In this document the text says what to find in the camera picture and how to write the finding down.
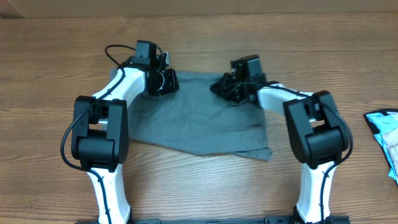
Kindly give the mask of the blue patterned cloth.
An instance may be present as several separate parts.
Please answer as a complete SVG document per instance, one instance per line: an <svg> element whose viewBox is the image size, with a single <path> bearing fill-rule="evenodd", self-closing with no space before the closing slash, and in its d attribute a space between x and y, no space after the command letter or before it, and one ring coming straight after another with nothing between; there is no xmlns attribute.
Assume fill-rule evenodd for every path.
<svg viewBox="0 0 398 224"><path fill-rule="evenodd" d="M386 158L388 177L397 184L397 109L371 111L363 117Z"/></svg>

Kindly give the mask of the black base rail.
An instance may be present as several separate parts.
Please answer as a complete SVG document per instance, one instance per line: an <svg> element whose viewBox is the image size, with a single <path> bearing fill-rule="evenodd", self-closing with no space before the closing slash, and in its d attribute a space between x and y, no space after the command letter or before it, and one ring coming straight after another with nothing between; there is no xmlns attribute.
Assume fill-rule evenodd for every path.
<svg viewBox="0 0 398 224"><path fill-rule="evenodd" d="M293 224L293 216L268 216L264 218L207 219L207 220L129 220L133 224Z"/></svg>

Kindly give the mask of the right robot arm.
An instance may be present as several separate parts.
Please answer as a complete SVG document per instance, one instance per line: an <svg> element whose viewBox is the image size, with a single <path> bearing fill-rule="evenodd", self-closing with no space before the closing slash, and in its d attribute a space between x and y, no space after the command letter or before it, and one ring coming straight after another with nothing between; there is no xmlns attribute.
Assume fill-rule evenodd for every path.
<svg viewBox="0 0 398 224"><path fill-rule="evenodd" d="M352 132L330 92L298 91L267 80L258 55L233 60L230 66L232 71L210 90L235 106L253 103L284 116L292 152L301 163L293 213L266 216L263 222L349 223L349 216L332 215L328 205L333 174L353 150Z"/></svg>

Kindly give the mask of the grey shorts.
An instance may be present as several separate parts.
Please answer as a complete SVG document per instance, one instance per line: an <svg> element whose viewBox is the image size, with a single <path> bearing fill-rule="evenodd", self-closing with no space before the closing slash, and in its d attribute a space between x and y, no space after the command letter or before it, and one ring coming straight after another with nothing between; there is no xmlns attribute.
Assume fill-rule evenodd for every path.
<svg viewBox="0 0 398 224"><path fill-rule="evenodd" d="M191 154L234 154L268 161L263 110L231 106L210 91L219 73L177 72L177 92L148 100L138 96L128 112L130 139Z"/></svg>

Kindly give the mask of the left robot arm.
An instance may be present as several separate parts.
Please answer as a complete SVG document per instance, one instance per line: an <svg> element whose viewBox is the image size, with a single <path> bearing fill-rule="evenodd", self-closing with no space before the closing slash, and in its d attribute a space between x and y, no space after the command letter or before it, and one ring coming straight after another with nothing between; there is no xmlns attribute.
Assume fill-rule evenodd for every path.
<svg viewBox="0 0 398 224"><path fill-rule="evenodd" d="M76 166L86 172L98 204L97 223L132 223L123 181L123 163L129 150L127 109L137 98L159 101L179 89L175 70L169 68L169 55L150 41L138 40L134 55L116 62L114 78L92 96L79 96L74 103L73 121L65 131L60 152L71 137L71 153Z"/></svg>

